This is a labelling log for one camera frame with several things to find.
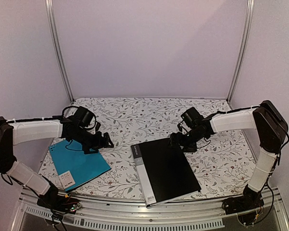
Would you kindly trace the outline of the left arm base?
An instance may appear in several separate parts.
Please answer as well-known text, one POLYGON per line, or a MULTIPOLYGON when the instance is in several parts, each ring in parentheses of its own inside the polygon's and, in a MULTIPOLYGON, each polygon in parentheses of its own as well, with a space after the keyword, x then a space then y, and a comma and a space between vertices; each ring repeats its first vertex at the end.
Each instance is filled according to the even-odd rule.
POLYGON ((44 195, 38 196, 37 205, 48 208, 51 211, 60 214, 75 214, 82 205, 78 199, 71 197, 70 195, 62 196, 59 195, 58 188, 49 180, 47 182, 50 185, 49 190, 44 195))

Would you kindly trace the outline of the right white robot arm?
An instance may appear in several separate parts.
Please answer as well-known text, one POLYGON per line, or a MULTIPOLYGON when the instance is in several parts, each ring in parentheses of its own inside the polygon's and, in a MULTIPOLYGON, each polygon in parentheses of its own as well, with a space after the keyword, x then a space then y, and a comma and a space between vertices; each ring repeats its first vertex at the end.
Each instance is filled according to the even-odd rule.
POLYGON ((182 114, 189 131, 172 133, 170 145, 180 145, 186 152, 195 152, 201 139, 232 130, 242 130, 252 151, 256 153, 256 166, 246 186, 247 192, 240 197, 239 206, 249 210, 258 201, 259 193, 280 163, 282 149, 289 143, 289 126, 270 100, 259 105, 231 111, 217 111, 202 116, 194 107, 182 114))

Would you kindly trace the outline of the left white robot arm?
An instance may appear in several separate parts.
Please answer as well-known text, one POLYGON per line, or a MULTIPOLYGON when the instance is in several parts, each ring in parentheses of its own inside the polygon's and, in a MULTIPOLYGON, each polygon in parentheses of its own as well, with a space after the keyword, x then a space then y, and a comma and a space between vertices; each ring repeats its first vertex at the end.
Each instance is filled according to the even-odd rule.
POLYGON ((70 117, 30 120, 0 117, 0 173, 42 195, 52 209, 62 205, 61 197, 54 192, 57 187, 19 161, 14 148, 31 141, 55 138, 61 141, 50 146, 49 152, 65 192, 71 192, 111 169, 100 154, 101 148, 113 147, 107 133, 92 134, 70 117))

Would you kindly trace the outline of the blue folder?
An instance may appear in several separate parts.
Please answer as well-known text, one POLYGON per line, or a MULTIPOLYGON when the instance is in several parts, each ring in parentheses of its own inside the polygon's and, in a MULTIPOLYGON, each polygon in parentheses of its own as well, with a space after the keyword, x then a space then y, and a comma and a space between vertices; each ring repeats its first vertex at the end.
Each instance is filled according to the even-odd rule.
POLYGON ((63 140, 49 147, 59 180, 69 193, 111 169, 102 155, 97 152, 85 154, 76 141, 63 140))

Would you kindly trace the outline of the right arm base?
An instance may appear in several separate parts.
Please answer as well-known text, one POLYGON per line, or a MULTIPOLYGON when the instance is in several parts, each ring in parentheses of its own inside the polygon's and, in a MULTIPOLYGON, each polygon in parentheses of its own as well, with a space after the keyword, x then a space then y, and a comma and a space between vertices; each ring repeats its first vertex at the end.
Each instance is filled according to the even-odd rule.
POLYGON ((249 226, 253 225, 259 217, 259 213, 255 209, 261 208, 263 205, 264 201, 261 192, 255 192, 246 185, 242 196, 225 199, 221 208, 227 215, 252 210, 250 213, 238 215, 239 222, 242 225, 249 226))

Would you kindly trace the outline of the black clip folder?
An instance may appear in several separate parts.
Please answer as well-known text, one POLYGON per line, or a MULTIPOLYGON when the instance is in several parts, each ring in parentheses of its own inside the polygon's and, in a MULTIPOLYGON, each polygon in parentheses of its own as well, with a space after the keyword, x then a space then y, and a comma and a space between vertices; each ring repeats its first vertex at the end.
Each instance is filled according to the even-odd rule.
POLYGON ((131 145, 146 207, 192 196, 201 186, 181 147, 169 138, 131 145))

